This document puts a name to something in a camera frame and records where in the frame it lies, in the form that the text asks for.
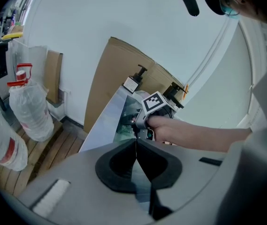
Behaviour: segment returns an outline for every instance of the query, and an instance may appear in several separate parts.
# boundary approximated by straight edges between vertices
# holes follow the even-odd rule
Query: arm
[[[233,142],[245,140],[249,129],[221,129],[192,125],[166,117],[153,116],[148,124],[158,142],[170,142],[185,148],[227,152]]]

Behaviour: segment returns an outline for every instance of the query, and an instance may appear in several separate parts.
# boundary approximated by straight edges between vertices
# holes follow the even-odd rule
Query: wooden pallet
[[[24,139],[28,149],[28,164],[22,171],[13,171],[0,165],[0,189],[6,190],[14,196],[26,188],[29,181],[36,177],[36,168],[46,157],[47,152],[51,149],[56,139],[62,133],[62,123],[54,123],[53,135],[44,142],[36,142],[28,137],[21,128],[18,134]]]

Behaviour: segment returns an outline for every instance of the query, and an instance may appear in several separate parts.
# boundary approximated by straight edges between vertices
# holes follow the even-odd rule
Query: wooden floor
[[[83,140],[62,129],[62,123],[54,123],[53,135],[44,142],[36,142],[21,128],[17,132],[28,149],[28,164],[19,172],[0,165],[0,189],[19,196],[27,184],[65,158],[77,153]]]

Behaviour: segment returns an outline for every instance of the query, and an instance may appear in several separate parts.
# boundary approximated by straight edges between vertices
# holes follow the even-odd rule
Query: white wall
[[[247,43],[238,26],[220,64],[176,115],[211,128],[235,128],[248,112],[252,84]]]
[[[204,0],[200,15],[182,0],[36,0],[24,28],[29,46],[62,52],[60,87],[71,91],[66,114],[83,124],[92,79],[108,39],[122,39],[180,81],[193,77],[189,98],[223,57],[237,21],[214,14]]]

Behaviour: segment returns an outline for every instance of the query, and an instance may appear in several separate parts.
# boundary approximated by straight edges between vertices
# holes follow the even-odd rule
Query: red cap
[[[17,71],[16,73],[16,80],[21,81],[26,79],[26,72],[24,70]]]

